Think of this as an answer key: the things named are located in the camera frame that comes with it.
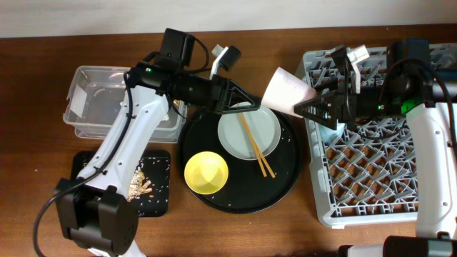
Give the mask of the food scraps pile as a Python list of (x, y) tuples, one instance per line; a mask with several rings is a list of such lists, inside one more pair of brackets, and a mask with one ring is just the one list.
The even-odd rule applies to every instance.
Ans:
[(138, 199), (141, 195), (151, 193), (152, 191), (153, 189), (149, 178), (141, 169), (136, 169), (129, 186), (127, 201), (131, 202), (134, 199)]

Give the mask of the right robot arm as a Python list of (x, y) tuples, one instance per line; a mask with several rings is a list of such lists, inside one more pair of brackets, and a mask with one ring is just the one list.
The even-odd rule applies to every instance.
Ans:
[(351, 246), (347, 256), (456, 255), (456, 95), (431, 65), (428, 40), (404, 39), (387, 48), (387, 74), (380, 87), (362, 89), (357, 62), (365, 46), (332, 54), (344, 80), (319, 86), (329, 92), (293, 105), (295, 114), (330, 129), (339, 122), (361, 126), (404, 117), (418, 161), (420, 209), (416, 236), (389, 236), (382, 246)]

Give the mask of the yellow bowl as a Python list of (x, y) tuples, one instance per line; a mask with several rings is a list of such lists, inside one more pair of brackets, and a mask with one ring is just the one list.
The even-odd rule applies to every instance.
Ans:
[(186, 185), (197, 194), (210, 195), (220, 191), (228, 181), (229, 168), (217, 153), (202, 151), (193, 155), (184, 168)]

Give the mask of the blue plastic cup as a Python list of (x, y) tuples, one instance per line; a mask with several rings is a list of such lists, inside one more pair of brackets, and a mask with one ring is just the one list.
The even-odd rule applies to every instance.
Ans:
[(342, 137), (344, 130), (346, 129), (346, 124), (337, 123), (336, 129), (331, 129), (321, 124), (318, 125), (321, 140), (324, 143), (332, 143), (335, 139)]

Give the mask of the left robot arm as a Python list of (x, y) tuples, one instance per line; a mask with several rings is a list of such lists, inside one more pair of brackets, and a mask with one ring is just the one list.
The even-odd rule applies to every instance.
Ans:
[(161, 48), (124, 73), (125, 97), (104, 141), (74, 180), (61, 179), (48, 200), (55, 205), (64, 238), (97, 256), (140, 256), (135, 242), (139, 224), (129, 203), (134, 170), (152, 133), (175, 100), (200, 106), (215, 114), (234, 114), (231, 98), (238, 94), (242, 111), (255, 111), (258, 97), (231, 79), (219, 76), (241, 57), (235, 46), (207, 51), (215, 56), (202, 70), (190, 69), (194, 45), (199, 40), (186, 32), (167, 29)]

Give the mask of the pink plastic cup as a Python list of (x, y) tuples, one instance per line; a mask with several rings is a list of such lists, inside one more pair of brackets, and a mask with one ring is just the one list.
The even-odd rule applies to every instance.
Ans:
[(261, 105), (274, 111), (302, 118), (294, 112), (294, 106), (316, 97), (314, 88), (278, 67), (268, 83)]

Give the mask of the wooden chopstick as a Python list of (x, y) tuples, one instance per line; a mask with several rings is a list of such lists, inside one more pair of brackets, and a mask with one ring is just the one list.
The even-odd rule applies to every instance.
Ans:
[(258, 147), (256, 145), (255, 140), (253, 139), (253, 136), (251, 135), (250, 128), (248, 127), (248, 124), (246, 123), (246, 120), (245, 120), (243, 114), (239, 113), (238, 114), (238, 118), (239, 118), (244, 130), (247, 133), (249, 141), (251, 142), (251, 146), (252, 146), (253, 152), (254, 152), (254, 154), (256, 156), (256, 159), (258, 161), (258, 164), (259, 164), (259, 167), (260, 167), (261, 172), (263, 174), (263, 177), (267, 177), (267, 173), (266, 173), (265, 167), (263, 166), (263, 162), (262, 162), (261, 157), (260, 157), (259, 152), (258, 152)]
[(266, 173), (267, 175), (269, 174), (269, 176), (271, 178), (275, 178), (276, 177), (276, 174), (273, 172), (272, 168), (269, 166), (268, 164), (268, 161), (266, 160), (266, 158), (264, 157), (264, 155), (262, 154), (262, 152), (260, 151), (260, 148), (258, 147), (258, 152), (259, 152), (259, 155), (261, 157), (261, 160), (263, 162), (263, 166), (265, 167), (265, 170), (266, 170)]

